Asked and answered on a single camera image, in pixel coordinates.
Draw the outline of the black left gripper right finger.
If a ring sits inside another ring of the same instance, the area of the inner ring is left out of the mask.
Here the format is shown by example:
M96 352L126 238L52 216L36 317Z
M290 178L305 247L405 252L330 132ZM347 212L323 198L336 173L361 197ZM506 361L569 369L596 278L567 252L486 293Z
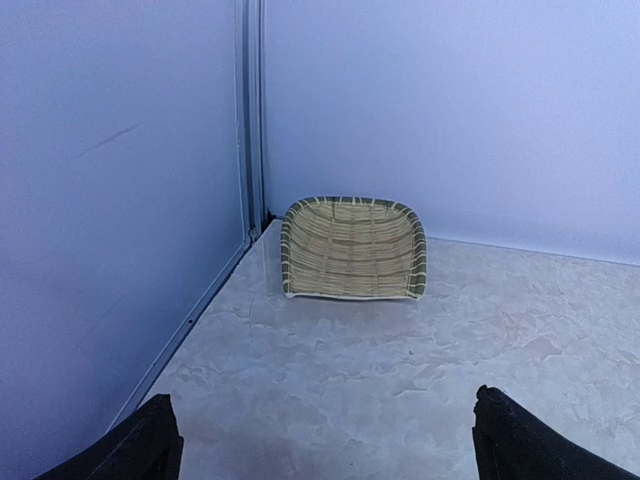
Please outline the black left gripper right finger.
M472 437L486 479L635 479L566 439L495 387L481 386Z

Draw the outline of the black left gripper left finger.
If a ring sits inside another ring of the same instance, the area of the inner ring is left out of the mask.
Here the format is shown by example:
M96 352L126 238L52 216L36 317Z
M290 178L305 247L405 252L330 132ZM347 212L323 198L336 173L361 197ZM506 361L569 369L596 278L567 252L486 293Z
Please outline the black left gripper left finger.
M93 445L42 479L177 479L184 438L168 394L156 394Z

